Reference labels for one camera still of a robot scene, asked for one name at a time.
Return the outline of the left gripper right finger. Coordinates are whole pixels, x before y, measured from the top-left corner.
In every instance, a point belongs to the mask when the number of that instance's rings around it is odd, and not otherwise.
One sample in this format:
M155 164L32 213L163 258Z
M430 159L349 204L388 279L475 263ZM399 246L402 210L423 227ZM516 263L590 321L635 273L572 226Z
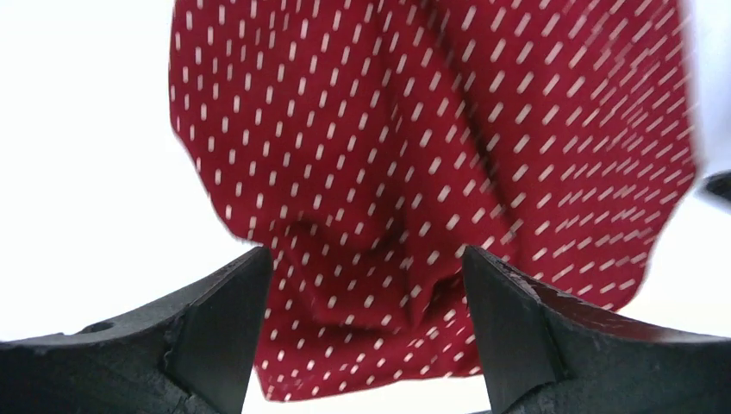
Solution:
M728 338L623 317L481 248L462 262L493 412L729 412Z

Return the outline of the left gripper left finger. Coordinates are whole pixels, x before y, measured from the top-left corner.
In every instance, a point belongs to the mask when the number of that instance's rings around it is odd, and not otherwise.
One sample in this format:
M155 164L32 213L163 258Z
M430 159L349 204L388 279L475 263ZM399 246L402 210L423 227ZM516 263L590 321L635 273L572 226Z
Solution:
M239 413L272 279L254 248L163 298L1 346L4 413Z

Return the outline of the red polka dot skirt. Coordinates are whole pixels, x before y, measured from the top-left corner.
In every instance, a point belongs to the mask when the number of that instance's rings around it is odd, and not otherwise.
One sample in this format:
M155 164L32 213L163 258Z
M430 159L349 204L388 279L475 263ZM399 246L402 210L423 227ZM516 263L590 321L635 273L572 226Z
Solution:
M269 247L290 402L480 373L480 246L605 309L693 182L677 1L178 1L172 126Z

